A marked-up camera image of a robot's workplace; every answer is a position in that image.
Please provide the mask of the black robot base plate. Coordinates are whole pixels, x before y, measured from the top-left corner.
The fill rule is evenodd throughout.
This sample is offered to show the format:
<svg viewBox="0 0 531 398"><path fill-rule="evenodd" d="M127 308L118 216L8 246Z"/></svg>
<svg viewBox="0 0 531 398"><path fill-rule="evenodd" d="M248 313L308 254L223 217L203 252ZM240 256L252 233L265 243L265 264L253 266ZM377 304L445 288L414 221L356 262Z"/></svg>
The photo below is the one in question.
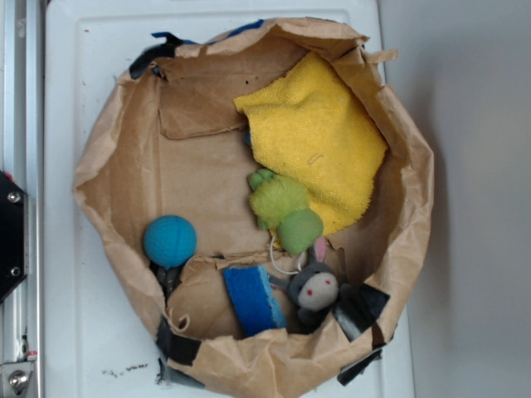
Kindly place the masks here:
<svg viewBox="0 0 531 398"><path fill-rule="evenodd" d="M1 171L1 303L28 275L27 194Z"/></svg>

